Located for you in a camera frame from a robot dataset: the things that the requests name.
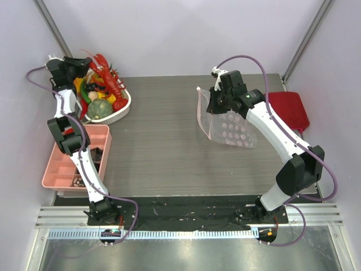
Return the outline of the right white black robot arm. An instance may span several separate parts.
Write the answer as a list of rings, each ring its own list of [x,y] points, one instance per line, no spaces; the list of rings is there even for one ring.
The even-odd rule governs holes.
[[[248,128],[248,124],[252,124],[283,162],[274,186],[255,202],[256,219],[267,223],[292,196],[320,180],[324,150],[310,146],[297,136],[266,103],[259,90],[246,88],[239,71],[215,67],[212,76],[216,79],[215,85],[199,93],[200,101],[208,104],[205,114],[198,116],[199,124],[209,121],[204,128],[208,137],[226,145],[251,148],[256,142]]]

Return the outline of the clear zip top bag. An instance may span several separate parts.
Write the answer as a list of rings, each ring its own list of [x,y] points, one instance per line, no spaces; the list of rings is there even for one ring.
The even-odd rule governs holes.
[[[210,93],[199,86],[196,90],[197,122],[209,140],[229,146],[256,147],[257,136],[248,121],[232,111],[220,115],[208,113],[206,109],[210,102]]]

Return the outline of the red plastic lobster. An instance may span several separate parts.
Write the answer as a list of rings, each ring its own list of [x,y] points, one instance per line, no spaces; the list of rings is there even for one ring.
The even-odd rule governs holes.
[[[84,77],[85,84],[95,82],[105,86],[108,93],[116,97],[116,101],[112,104],[113,111],[117,112],[123,109],[129,100],[123,95],[125,85],[120,80],[117,70],[112,68],[112,65],[102,54],[91,55],[89,52],[87,53],[92,62],[89,65],[89,74]]]

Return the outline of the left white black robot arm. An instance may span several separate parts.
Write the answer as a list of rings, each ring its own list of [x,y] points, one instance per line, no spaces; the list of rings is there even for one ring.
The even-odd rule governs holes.
[[[56,99],[55,115],[47,125],[59,150],[70,157],[85,184],[89,197],[89,210],[85,213],[97,222],[114,225],[120,211],[100,180],[89,149],[89,135],[76,113],[78,99],[73,81],[87,74],[90,62],[90,58],[65,57],[51,58],[46,63]]]

